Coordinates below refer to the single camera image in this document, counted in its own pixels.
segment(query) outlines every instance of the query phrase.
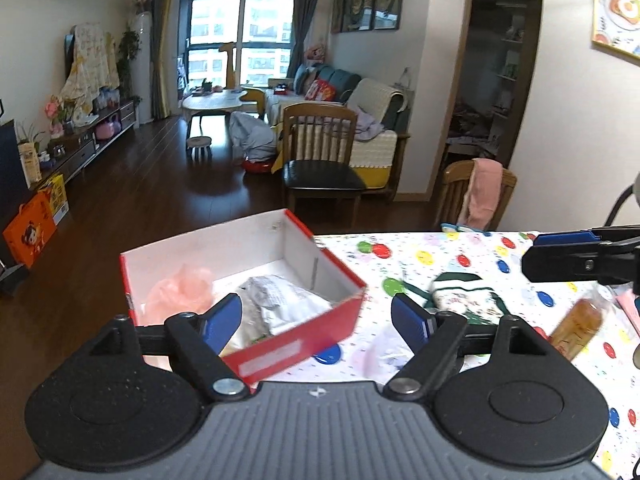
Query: cardboard box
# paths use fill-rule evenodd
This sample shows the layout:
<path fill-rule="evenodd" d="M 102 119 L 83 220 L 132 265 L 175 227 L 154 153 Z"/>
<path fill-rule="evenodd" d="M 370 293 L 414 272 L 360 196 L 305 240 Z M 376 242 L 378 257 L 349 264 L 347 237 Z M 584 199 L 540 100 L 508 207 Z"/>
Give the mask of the cardboard box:
<path fill-rule="evenodd" d="M 233 292 L 251 276 L 276 274 L 334 304 L 322 316 L 225 356 L 225 362 L 248 384 L 350 336 L 366 290 L 366 284 L 344 263 L 315 244 L 311 232 L 288 210 L 161 240 L 121 254 L 120 262 L 134 322 L 151 288 L 184 264 L 208 267 L 213 272 L 216 299 Z"/>
<path fill-rule="evenodd" d="M 62 175 L 52 176 L 47 183 L 38 190 L 43 193 L 49 203 L 49 209 L 56 225 L 69 212 L 69 202 L 66 200 L 65 179 Z"/>
<path fill-rule="evenodd" d="M 31 268 L 53 233 L 53 221 L 49 202 L 42 193 L 36 193 L 2 232 L 11 254 L 21 263 Z"/>

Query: blue gripper pad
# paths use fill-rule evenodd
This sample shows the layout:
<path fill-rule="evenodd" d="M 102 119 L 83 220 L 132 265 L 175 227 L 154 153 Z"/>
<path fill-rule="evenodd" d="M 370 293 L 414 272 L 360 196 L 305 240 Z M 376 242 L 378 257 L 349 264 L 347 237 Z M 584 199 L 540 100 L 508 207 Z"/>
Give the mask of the blue gripper pad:
<path fill-rule="evenodd" d="M 241 321 L 240 297 L 237 294 L 227 294 L 206 318 L 200 335 L 216 354 L 220 354 L 231 336 L 238 330 Z"/>
<path fill-rule="evenodd" d="M 573 231 L 569 233 L 551 233 L 539 235 L 533 241 L 535 246 L 540 245 L 568 245 L 568 244 L 588 244 L 599 242 L 600 237 L 591 231 Z"/>
<path fill-rule="evenodd" d="M 404 294 L 396 294 L 391 300 L 391 322 L 414 354 L 437 328 L 435 318 Z"/>

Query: plastic bottle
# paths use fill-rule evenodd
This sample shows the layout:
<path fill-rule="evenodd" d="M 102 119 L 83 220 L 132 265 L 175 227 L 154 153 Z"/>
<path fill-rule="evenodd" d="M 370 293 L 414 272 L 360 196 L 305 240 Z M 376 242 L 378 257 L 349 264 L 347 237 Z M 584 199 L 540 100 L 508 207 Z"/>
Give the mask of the plastic bottle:
<path fill-rule="evenodd" d="M 549 342 L 569 361 L 587 346 L 613 308 L 613 296 L 603 285 L 595 285 L 580 298 L 549 336 Z"/>

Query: chair back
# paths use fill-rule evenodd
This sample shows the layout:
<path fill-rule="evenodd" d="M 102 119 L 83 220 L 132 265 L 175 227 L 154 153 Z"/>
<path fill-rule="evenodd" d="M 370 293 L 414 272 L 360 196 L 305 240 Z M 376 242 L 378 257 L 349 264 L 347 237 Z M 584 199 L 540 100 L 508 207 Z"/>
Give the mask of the chair back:
<path fill-rule="evenodd" d="M 242 95 L 242 97 L 240 98 L 240 100 L 242 102 L 251 102 L 251 103 L 255 103 L 255 107 L 258 110 L 258 118 L 263 121 L 264 120 L 264 114 L 266 112 L 266 100 L 264 97 L 264 92 L 262 90 L 260 90 L 259 88 L 243 88 L 243 90 L 246 92 L 244 95 Z"/>
<path fill-rule="evenodd" d="M 462 204 L 469 187 L 471 173 L 474 170 L 472 160 L 461 160 L 447 166 L 442 176 L 442 187 L 438 198 L 438 206 L 433 228 L 438 229 L 440 224 L 456 224 L 462 209 Z M 487 229 L 495 231 L 502 219 L 505 209 L 516 187 L 518 178 L 509 170 L 502 170 L 502 186 L 500 188 L 500 200 L 494 216 Z"/>
<path fill-rule="evenodd" d="M 342 106 L 305 102 L 287 106 L 282 114 L 284 164 L 290 160 L 350 162 L 358 120 L 355 112 Z"/>

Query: yellow box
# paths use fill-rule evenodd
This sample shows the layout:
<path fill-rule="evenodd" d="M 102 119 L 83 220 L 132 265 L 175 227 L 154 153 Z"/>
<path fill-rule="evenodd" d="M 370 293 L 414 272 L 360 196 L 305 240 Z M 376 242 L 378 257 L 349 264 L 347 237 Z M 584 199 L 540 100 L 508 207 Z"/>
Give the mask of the yellow box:
<path fill-rule="evenodd" d="M 60 174 L 52 176 L 38 192 L 44 193 L 51 209 L 53 221 L 58 225 L 63 216 L 69 211 L 64 177 Z"/>

